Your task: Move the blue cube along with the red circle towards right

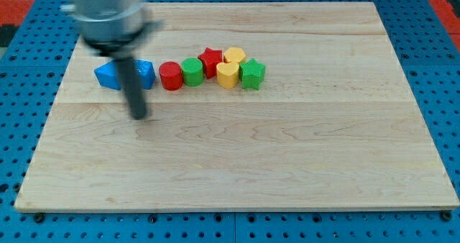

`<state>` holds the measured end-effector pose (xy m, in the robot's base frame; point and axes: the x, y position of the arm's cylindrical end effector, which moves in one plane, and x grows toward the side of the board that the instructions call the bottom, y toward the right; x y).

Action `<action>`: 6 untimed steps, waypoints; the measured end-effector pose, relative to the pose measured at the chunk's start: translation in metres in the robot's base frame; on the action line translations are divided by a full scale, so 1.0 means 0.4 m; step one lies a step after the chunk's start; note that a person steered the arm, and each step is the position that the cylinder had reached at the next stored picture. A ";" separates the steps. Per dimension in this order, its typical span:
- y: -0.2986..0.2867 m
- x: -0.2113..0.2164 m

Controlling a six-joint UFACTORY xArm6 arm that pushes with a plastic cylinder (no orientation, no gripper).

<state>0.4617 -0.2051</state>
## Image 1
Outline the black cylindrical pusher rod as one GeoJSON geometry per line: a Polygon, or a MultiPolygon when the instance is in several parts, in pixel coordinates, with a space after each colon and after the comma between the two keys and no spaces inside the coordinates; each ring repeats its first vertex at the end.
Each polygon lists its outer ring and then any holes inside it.
{"type": "Polygon", "coordinates": [[[133,119],[140,120],[147,115],[147,104],[144,99],[142,84],[135,68],[134,58],[114,58],[116,77],[124,92],[129,114],[133,119]]]}

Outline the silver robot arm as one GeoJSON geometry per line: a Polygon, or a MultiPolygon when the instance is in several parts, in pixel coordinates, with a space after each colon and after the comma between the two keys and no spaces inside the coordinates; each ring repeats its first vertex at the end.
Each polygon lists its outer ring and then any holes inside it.
{"type": "Polygon", "coordinates": [[[148,108],[133,52],[162,28],[162,21],[152,19],[144,0],[70,0],[61,9],[76,20],[87,46],[114,61],[131,118],[145,118],[148,108]]]}

